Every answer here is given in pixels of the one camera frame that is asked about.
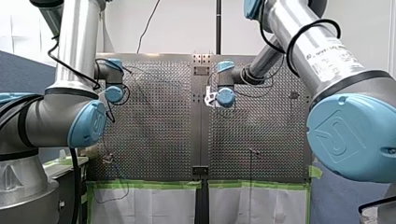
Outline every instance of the white wall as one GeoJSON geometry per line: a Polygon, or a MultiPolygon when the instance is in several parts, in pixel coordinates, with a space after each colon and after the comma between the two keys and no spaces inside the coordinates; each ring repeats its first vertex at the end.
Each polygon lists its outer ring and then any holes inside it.
{"type": "Polygon", "coordinates": [[[391,36],[394,0],[329,0],[325,18],[342,28],[342,41],[361,63],[372,69],[390,70],[394,38],[391,36]]]}
{"type": "MultiPolygon", "coordinates": [[[[329,0],[325,17],[340,23],[343,42],[368,68],[390,71],[396,64],[390,31],[395,23],[391,22],[392,14],[396,13],[393,1],[329,0]]],[[[243,15],[244,0],[222,2],[222,53],[257,54],[264,43],[258,23],[243,15]]],[[[28,0],[0,3],[0,50],[53,64],[47,57],[47,50],[53,45],[50,29],[38,10],[28,0]]],[[[155,3],[156,0],[115,0],[108,4],[106,28],[114,48],[105,41],[98,51],[136,52],[155,3]]],[[[208,53],[215,52],[215,45],[215,0],[162,0],[143,39],[141,52],[208,53]]]]}
{"type": "Polygon", "coordinates": [[[0,0],[0,4],[0,50],[55,65],[47,56],[55,41],[38,9],[28,0],[0,0]]]}
{"type": "MultiPolygon", "coordinates": [[[[108,5],[106,28],[116,52],[136,52],[139,36],[156,2],[118,0],[108,5]]],[[[222,53],[257,54],[264,44],[257,22],[244,17],[243,0],[222,2],[222,53]]],[[[143,39],[141,52],[195,51],[216,51],[216,1],[162,0],[143,39]]]]}

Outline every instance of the black pole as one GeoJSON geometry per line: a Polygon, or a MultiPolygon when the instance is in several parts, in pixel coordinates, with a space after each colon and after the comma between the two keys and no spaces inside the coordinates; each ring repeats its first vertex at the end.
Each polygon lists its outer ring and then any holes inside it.
{"type": "Polygon", "coordinates": [[[221,54],[221,0],[216,6],[216,54],[221,54]]]}

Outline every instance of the gray fabric partition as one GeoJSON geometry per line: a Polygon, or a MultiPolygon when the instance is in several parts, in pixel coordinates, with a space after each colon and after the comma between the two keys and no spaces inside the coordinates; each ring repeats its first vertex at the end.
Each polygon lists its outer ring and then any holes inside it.
{"type": "MultiPolygon", "coordinates": [[[[53,82],[55,68],[0,51],[0,92],[32,92],[43,94],[53,82]]],[[[40,160],[57,158],[59,149],[41,148],[40,160]]]]}
{"type": "Polygon", "coordinates": [[[389,186],[346,180],[319,162],[314,165],[323,177],[312,183],[311,224],[359,224],[358,207],[382,199],[389,186]]]}

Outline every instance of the pegboard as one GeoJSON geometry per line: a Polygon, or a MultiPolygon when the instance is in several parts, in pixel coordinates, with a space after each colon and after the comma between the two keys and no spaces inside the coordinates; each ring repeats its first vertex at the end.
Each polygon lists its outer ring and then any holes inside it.
{"type": "MultiPolygon", "coordinates": [[[[236,67],[248,64],[238,58],[231,57],[236,67]]],[[[216,58],[213,69],[221,60],[216,58]]],[[[261,88],[236,85],[239,93],[233,108],[210,111],[210,179],[305,182],[308,178],[311,153],[304,139],[309,95],[284,59],[279,59],[267,76],[277,70],[261,88]]],[[[215,88],[217,77],[212,83],[215,88]]]]}
{"type": "MultiPolygon", "coordinates": [[[[207,76],[194,74],[193,55],[105,54],[121,58],[131,99],[113,108],[116,123],[107,123],[99,155],[111,151],[117,162],[91,161],[90,180],[120,178],[191,180],[193,165],[208,165],[209,179],[253,178],[306,182],[310,150],[304,143],[309,97],[304,84],[286,68],[274,76],[273,88],[236,86],[236,107],[205,106],[207,76]],[[292,91],[297,99],[290,99],[292,91]],[[251,151],[260,152],[252,155],[251,151]]],[[[251,56],[212,55],[210,72],[224,59],[238,67],[251,56]]],[[[280,65],[278,62],[270,73],[280,65]]],[[[217,76],[212,77],[212,85],[217,76]]]]}

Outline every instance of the blue joint cap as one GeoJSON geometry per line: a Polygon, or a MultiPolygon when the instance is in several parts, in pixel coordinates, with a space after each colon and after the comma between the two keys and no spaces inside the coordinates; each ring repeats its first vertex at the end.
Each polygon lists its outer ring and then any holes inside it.
{"type": "Polygon", "coordinates": [[[67,144],[70,147],[89,147],[97,143],[106,125],[106,109],[99,100],[87,103],[70,127],[67,144]]]}
{"type": "Polygon", "coordinates": [[[110,86],[105,90],[105,97],[111,103],[118,103],[122,100],[124,92],[118,86],[110,86]]]}
{"type": "Polygon", "coordinates": [[[307,120],[309,145],[331,171],[364,182],[396,181],[396,108],[341,93],[320,101],[307,120]]]}
{"type": "Polygon", "coordinates": [[[222,88],[219,90],[216,100],[218,101],[219,105],[230,108],[233,106],[233,102],[235,102],[235,94],[230,88],[222,88]]]}
{"type": "Polygon", "coordinates": [[[245,17],[250,20],[256,20],[260,13],[260,3],[262,0],[245,0],[244,13],[245,17]]]}
{"type": "Polygon", "coordinates": [[[122,61],[120,59],[108,59],[108,60],[116,64],[118,67],[114,66],[114,64],[112,63],[105,62],[107,66],[110,66],[115,69],[122,69],[122,61]]]}
{"type": "Polygon", "coordinates": [[[235,64],[231,61],[224,61],[221,63],[218,63],[218,72],[224,72],[225,70],[234,68],[235,64]]]}
{"type": "Polygon", "coordinates": [[[0,104],[8,103],[9,101],[18,99],[25,95],[32,95],[30,92],[2,92],[0,93],[0,104]]]}

